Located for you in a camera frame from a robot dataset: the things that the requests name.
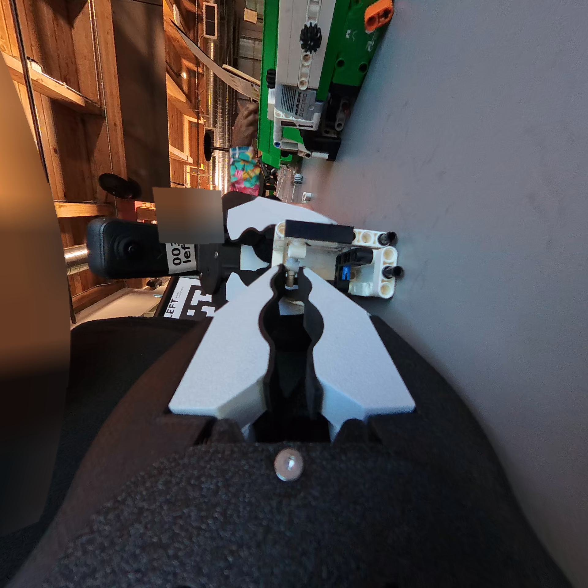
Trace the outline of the white lego assembly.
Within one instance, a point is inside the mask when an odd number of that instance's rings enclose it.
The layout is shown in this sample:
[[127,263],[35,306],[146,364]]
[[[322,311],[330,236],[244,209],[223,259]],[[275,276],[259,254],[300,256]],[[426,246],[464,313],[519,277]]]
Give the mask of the white lego assembly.
[[390,299],[404,273],[397,243],[393,231],[288,219],[266,229],[258,244],[240,245],[239,270],[282,266],[285,286],[294,291],[309,269],[345,295]]

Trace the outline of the green white lego truck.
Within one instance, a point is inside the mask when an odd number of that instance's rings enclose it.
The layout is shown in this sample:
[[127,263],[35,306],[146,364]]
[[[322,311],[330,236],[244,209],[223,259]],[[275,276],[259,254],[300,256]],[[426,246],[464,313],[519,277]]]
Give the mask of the green white lego truck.
[[334,161],[387,26],[364,30],[375,1],[265,1],[257,146],[273,168]]

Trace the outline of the wooden shelf unit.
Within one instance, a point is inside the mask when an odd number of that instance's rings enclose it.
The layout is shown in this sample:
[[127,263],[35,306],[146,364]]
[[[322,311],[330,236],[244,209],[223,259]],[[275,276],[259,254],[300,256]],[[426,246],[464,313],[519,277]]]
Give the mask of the wooden shelf unit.
[[114,210],[99,175],[112,171],[95,1],[1,1],[8,67],[54,201]]

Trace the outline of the orange lego connector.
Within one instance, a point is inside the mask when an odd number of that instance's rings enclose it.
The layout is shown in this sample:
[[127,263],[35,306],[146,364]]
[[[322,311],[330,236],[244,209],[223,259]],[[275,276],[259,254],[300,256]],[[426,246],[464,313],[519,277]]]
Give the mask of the orange lego connector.
[[364,10],[364,30],[367,34],[386,26],[392,20],[394,4],[390,0],[375,1]]

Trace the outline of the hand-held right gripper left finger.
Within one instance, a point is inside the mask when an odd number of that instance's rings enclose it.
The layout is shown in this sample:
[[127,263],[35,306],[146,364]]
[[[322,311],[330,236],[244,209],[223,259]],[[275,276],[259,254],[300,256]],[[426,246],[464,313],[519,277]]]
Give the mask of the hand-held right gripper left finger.
[[215,313],[168,404],[172,413],[230,419],[240,429],[263,414],[270,344],[259,320],[278,272],[271,267]]

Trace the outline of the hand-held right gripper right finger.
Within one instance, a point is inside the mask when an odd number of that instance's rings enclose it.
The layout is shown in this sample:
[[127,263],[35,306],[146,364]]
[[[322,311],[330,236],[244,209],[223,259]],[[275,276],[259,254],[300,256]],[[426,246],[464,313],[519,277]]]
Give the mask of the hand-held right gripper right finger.
[[412,413],[415,401],[370,314],[309,268],[301,268],[298,286],[311,339],[308,411],[327,420],[330,438],[349,420]]

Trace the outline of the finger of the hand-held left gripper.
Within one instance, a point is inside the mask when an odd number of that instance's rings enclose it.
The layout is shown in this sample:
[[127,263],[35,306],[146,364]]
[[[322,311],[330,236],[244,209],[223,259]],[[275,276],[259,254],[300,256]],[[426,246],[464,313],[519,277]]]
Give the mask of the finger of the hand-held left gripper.
[[226,227],[229,239],[238,240],[247,230],[263,232],[286,220],[317,224],[337,224],[333,219],[301,205],[257,197],[228,209]]
[[225,299],[227,303],[239,297],[246,287],[254,283],[257,277],[255,272],[250,271],[230,273],[225,283]]

